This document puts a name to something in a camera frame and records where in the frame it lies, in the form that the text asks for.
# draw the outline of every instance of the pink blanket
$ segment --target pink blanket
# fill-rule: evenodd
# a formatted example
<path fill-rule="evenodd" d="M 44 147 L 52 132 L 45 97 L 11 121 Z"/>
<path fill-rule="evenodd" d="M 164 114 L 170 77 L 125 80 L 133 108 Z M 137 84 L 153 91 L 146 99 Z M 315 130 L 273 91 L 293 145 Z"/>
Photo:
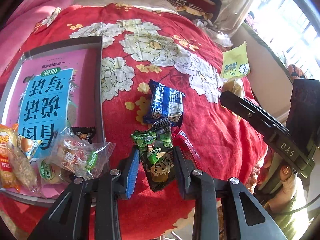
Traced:
<path fill-rule="evenodd" d="M 32 33 L 36 23 L 52 14 L 55 8 L 62 10 L 73 0 L 24 0 L 0 31 L 0 76 Z"/>

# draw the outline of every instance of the red floral fabric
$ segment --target red floral fabric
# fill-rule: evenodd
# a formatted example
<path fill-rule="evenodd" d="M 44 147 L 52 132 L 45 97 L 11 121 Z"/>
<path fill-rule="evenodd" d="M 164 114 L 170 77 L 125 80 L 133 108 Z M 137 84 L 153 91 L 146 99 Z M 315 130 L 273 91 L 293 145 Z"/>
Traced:
<path fill-rule="evenodd" d="M 214 178 L 226 180 L 235 176 L 245 183 L 254 165 L 265 153 L 266 145 L 262 141 L 262 136 L 247 121 L 244 119 L 238 121 L 237 116 L 231 111 L 221 107 L 218 101 L 220 90 L 218 76 L 222 67 L 222 52 L 206 34 L 179 15 L 164 12 L 155 14 L 119 4 L 106 7 L 79 5 L 69 7 L 60 12 L 49 27 L 40 26 L 30 35 L 1 76 L 0 91 L 3 91 L 23 52 L 70 37 L 90 35 L 90 33 L 101 35 L 99 30 L 104 30 L 103 24 L 107 26 L 105 28 L 111 30 L 119 20 L 132 19 L 136 19 L 137 26 L 147 28 L 148 34 L 140 30 L 135 32 L 136 25 L 130 25 L 132 22 L 129 21 L 130 24 L 125 30 L 113 30 L 111 31 L 113 34 L 104 39 L 102 54 L 104 127 L 107 141 L 116 143 L 110 160 L 111 168 L 115 168 L 118 162 L 130 153 L 133 146 L 130 134 L 135 129 L 148 129 L 147 124 L 143 123 L 142 116 L 147 111 L 151 99 L 147 84 L 153 79 L 185 93 L 181 129 L 198 152 L 204 171 Z M 95 29 L 92 27 L 93 24 L 98 24 L 98 27 Z M 130 43 L 131 38 L 136 39 L 135 41 L 140 39 L 139 44 L 135 43 L 138 44 L 135 49 L 132 48 L 133 43 Z M 142 53 L 141 48 L 146 48 L 145 44 L 151 47 Z M 177 48 L 187 55 L 183 58 L 184 62 L 189 58 L 194 60 L 188 67 L 183 63 L 179 65 L 178 61 L 182 57 L 178 58 L 179 54 L 175 54 Z M 154 56 L 155 51 L 160 53 L 165 66 L 159 63 L 161 57 Z M 201 68 L 206 69 L 203 73 L 197 69 L 200 64 Z M 110 85 L 108 82 L 112 77 L 117 78 L 117 81 Z M 249 81 L 243 78 L 243 82 L 246 97 L 254 101 Z M 183 201 L 180 197 L 176 181 L 164 190 L 153 193 L 140 165 L 132 198 L 128 201 L 119 201 L 122 239 L 153 239 L 166 230 L 175 228 L 173 224 L 178 219 L 188 218 L 193 207 L 193 201 Z M 0 208 L 27 232 L 33 230 L 46 211 L 46 208 L 18 203 L 4 195 L 0 195 Z M 91 218 L 92 239 L 94 209 Z"/>

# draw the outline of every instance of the blue snack package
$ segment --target blue snack package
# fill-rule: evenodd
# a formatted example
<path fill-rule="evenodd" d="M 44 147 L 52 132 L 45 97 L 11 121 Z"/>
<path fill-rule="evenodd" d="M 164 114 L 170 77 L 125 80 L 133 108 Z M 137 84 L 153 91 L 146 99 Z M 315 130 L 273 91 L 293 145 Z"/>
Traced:
<path fill-rule="evenodd" d="M 166 117 L 172 126 L 180 127 L 183 119 L 182 98 L 185 94 L 154 80 L 149 81 L 149 87 L 152 92 L 150 110 L 143 121 L 154 123 Z"/>

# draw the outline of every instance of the metal bolt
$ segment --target metal bolt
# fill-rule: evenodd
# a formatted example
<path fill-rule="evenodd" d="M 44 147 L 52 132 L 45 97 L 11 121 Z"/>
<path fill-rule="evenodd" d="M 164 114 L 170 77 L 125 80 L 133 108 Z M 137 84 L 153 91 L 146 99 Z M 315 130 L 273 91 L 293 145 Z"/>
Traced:
<path fill-rule="evenodd" d="M 82 183 L 83 179 L 81 177 L 77 177 L 75 178 L 75 180 L 73 181 L 75 184 L 80 184 Z"/>
<path fill-rule="evenodd" d="M 112 176 L 116 176 L 116 175 L 118 175 L 119 173 L 120 173 L 120 171 L 117 170 L 117 169 L 113 169 L 113 170 L 110 171 L 110 174 L 111 174 Z"/>
<path fill-rule="evenodd" d="M 231 182 L 232 184 L 238 184 L 238 183 L 239 183 L 239 179 L 236 178 L 236 177 L 232 177 L 232 178 L 230 179 L 230 182 Z"/>
<path fill-rule="evenodd" d="M 193 170 L 192 173 L 193 175 L 201 176 L 203 172 L 201 170 Z"/>

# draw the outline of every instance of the white curtain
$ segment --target white curtain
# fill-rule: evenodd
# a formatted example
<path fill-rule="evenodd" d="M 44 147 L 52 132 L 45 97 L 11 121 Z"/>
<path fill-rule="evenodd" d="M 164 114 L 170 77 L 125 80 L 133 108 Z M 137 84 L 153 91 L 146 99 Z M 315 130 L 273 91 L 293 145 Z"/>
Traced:
<path fill-rule="evenodd" d="M 214 25 L 231 37 L 243 23 L 253 0 L 221 0 L 221 2 L 220 13 Z"/>

